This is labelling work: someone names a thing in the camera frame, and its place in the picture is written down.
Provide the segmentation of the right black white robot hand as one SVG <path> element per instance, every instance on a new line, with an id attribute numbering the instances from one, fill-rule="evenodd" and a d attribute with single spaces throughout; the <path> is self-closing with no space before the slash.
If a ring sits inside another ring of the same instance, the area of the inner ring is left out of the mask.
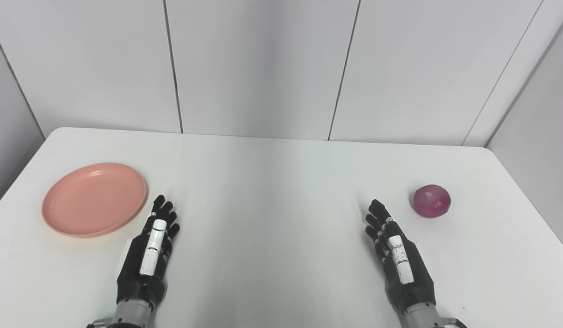
<path id="1" fill-rule="evenodd" d="M 391 304 L 401 313 L 417 304 L 435 306 L 435 285 L 416 244 L 380 201 L 372 200 L 368 210 L 365 232 L 382 265 Z"/>

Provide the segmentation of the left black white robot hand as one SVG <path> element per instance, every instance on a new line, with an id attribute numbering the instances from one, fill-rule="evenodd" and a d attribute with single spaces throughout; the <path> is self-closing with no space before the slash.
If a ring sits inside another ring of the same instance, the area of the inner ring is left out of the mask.
<path id="1" fill-rule="evenodd" d="M 142 270 L 142 263 L 150 237 L 154 234 L 154 223 L 157 220 L 165 222 L 166 226 L 162 240 L 152 251 L 157 258 L 152 262 L 155 267 L 147 272 Z M 177 213 L 174 205 L 164 195 L 158 195 L 153 201 L 150 216 L 142 232 L 132 239 L 121 271 L 117 278 L 116 303 L 132 299 L 145 301 L 154 311 L 163 301 L 167 285 L 165 282 L 167 263 L 173 251 L 173 240 L 181 227 L 176 222 Z"/>

